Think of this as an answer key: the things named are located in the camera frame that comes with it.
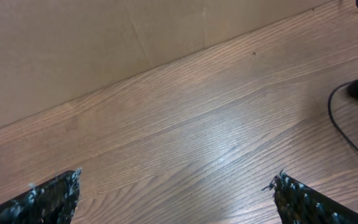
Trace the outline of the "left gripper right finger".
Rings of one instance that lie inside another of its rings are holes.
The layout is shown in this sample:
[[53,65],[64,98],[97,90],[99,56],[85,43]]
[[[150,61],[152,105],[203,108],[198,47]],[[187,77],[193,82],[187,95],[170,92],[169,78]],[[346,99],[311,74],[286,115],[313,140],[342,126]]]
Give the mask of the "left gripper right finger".
[[294,179],[284,171],[266,189],[282,224],[358,224],[358,213]]

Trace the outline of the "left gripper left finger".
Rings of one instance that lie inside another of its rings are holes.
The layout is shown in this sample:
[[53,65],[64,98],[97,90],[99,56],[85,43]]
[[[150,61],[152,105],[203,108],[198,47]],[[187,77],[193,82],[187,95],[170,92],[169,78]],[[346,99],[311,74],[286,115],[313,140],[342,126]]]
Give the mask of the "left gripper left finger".
[[70,223],[80,197],[82,168],[68,170],[0,204],[0,224]]

